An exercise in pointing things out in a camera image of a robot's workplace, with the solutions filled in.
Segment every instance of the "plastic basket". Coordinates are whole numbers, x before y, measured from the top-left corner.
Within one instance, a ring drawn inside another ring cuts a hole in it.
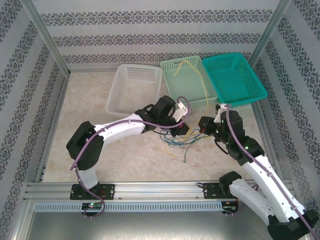
[[[156,66],[122,64],[115,73],[106,101],[107,113],[126,118],[159,99],[162,69]]]
[[[188,56],[160,62],[170,97],[174,100],[179,96],[186,97],[193,108],[207,105],[201,78],[187,62],[184,62],[181,65],[179,72],[175,76],[180,63],[183,60],[188,60],[194,68],[201,73],[206,88],[206,94],[208,96],[208,102],[209,104],[215,103],[218,95],[216,94],[199,56]]]
[[[202,60],[220,103],[232,107],[250,104],[268,93],[241,53],[211,56]]]

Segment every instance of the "patterned wallpaper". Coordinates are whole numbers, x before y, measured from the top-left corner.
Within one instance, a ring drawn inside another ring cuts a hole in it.
[[[71,70],[229,52],[249,58],[278,2],[34,0]]]
[[[0,0],[0,240],[33,182],[65,81],[18,0]]]
[[[294,0],[255,66],[260,101],[282,173],[298,199],[320,213],[320,8]],[[316,226],[320,237],[320,223]]]

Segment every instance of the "marble floor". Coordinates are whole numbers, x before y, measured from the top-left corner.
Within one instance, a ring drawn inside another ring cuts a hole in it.
[[[115,72],[72,73],[67,87],[61,114],[55,131],[50,155],[43,177],[44,182],[76,182],[73,171],[69,171],[72,159],[66,144],[82,122],[105,124],[118,120],[105,111],[108,94]],[[160,96],[167,95],[162,81]],[[251,105],[234,108],[243,118],[246,134],[255,138],[261,146],[262,140]],[[198,121],[206,107],[192,109],[187,123],[198,128]],[[209,116],[215,116],[214,106],[209,107]],[[184,150],[179,146],[167,151],[158,134],[147,132],[132,135],[113,142],[102,149],[96,174],[104,182],[148,182],[148,181],[205,181],[218,180],[223,174],[236,171],[244,179],[252,177],[230,156],[224,154],[206,137],[194,143],[184,160]]]

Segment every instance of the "white plastic basket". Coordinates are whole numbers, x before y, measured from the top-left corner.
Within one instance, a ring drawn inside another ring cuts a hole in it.
[[[126,118],[159,99],[162,69],[156,66],[122,64],[115,73],[106,101],[108,114]]]

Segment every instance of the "light green plastic basket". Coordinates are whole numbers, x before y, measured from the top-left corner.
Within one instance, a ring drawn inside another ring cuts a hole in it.
[[[207,105],[201,78],[187,62],[184,62],[181,65],[179,72],[175,76],[180,63],[183,60],[189,61],[193,67],[201,73],[206,94],[208,96],[208,103],[214,104],[218,98],[218,95],[208,77],[207,72],[204,69],[199,56],[187,56],[160,62],[160,67],[162,68],[164,80],[170,97],[174,100],[180,96],[186,97],[189,100],[192,108]]]

